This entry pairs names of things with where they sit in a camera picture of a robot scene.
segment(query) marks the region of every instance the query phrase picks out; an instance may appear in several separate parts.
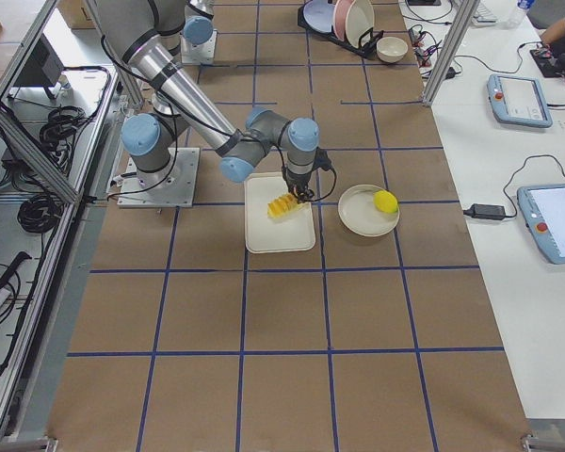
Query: person's arm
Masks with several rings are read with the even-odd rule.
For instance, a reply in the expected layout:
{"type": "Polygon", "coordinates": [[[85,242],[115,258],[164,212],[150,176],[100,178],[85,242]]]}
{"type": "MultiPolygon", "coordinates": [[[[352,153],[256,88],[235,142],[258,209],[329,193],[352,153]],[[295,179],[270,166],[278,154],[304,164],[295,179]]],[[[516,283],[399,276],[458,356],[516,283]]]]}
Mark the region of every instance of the person's arm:
{"type": "Polygon", "coordinates": [[[556,40],[560,40],[565,36],[565,18],[559,19],[554,24],[550,25],[546,30],[541,34],[540,38],[544,45],[549,45],[555,42],[556,40]]]}

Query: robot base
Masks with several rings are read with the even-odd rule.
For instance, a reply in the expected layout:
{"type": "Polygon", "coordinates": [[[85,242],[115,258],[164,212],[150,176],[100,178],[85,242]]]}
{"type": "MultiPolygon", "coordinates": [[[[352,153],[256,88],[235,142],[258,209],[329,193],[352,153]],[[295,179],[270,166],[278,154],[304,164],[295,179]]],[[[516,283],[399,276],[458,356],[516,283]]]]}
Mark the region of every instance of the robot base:
{"type": "MultiPolygon", "coordinates": [[[[175,148],[169,148],[172,158],[174,152],[175,148]]],[[[121,208],[192,207],[199,168],[199,153],[199,148],[178,148],[176,168],[171,172],[171,174],[178,174],[177,177],[169,177],[159,187],[148,191],[120,196],[117,201],[118,206],[121,208]]],[[[136,165],[131,158],[125,170],[126,172],[136,171],[136,165]]],[[[138,191],[143,188],[137,177],[124,179],[121,193],[138,191]]]]}
{"type": "Polygon", "coordinates": [[[214,30],[208,42],[201,45],[192,45],[182,38],[181,58],[182,64],[211,66],[214,64],[214,54],[216,53],[216,38],[218,31],[214,30]]]}

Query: yellow lemon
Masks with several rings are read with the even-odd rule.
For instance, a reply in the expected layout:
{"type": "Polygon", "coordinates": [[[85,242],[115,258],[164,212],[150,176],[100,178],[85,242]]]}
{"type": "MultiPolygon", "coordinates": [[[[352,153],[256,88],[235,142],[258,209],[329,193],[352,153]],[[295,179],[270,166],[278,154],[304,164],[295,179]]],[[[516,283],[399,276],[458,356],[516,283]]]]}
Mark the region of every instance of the yellow lemon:
{"type": "Polygon", "coordinates": [[[397,198],[387,190],[379,190],[373,196],[375,207],[386,214],[397,212],[397,198]]]}

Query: dish rack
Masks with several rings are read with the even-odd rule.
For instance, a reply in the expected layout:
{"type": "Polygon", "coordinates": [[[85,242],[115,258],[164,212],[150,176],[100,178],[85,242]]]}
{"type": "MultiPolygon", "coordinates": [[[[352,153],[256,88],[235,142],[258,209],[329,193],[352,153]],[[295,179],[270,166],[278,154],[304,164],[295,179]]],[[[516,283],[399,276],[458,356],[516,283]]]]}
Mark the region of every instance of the dish rack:
{"type": "Polygon", "coordinates": [[[373,53],[376,52],[377,42],[379,42],[379,40],[383,37],[383,33],[384,33],[383,30],[375,32],[373,27],[368,28],[366,31],[364,31],[362,33],[362,35],[358,39],[358,42],[362,42],[364,40],[364,38],[366,38],[366,37],[368,38],[368,41],[365,42],[360,47],[354,47],[353,45],[351,45],[346,40],[339,40],[335,36],[335,34],[332,32],[332,30],[329,33],[322,33],[320,31],[317,31],[317,30],[314,30],[313,28],[311,28],[310,25],[305,20],[305,17],[303,15],[303,9],[304,8],[305,8],[305,5],[300,7],[299,10],[298,10],[298,25],[301,28],[304,28],[304,29],[308,30],[309,32],[311,32],[313,34],[320,36],[320,37],[324,38],[325,40],[329,40],[333,44],[337,44],[338,46],[343,47],[346,50],[349,50],[349,52],[353,52],[354,54],[357,54],[357,55],[359,55],[360,57],[363,57],[363,58],[370,58],[373,55],[373,53]]]}

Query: tablet screen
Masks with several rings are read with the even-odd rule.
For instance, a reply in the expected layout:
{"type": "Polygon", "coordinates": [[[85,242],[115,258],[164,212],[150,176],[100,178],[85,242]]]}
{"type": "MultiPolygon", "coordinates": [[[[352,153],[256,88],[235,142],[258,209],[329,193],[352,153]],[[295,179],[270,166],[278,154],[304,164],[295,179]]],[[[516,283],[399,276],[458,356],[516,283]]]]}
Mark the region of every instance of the tablet screen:
{"type": "Polygon", "coordinates": [[[522,120],[545,120],[536,85],[531,80],[500,77],[507,113],[522,120]]]}
{"type": "Polygon", "coordinates": [[[551,236],[558,254],[565,257],[565,187],[530,190],[551,236]]]}

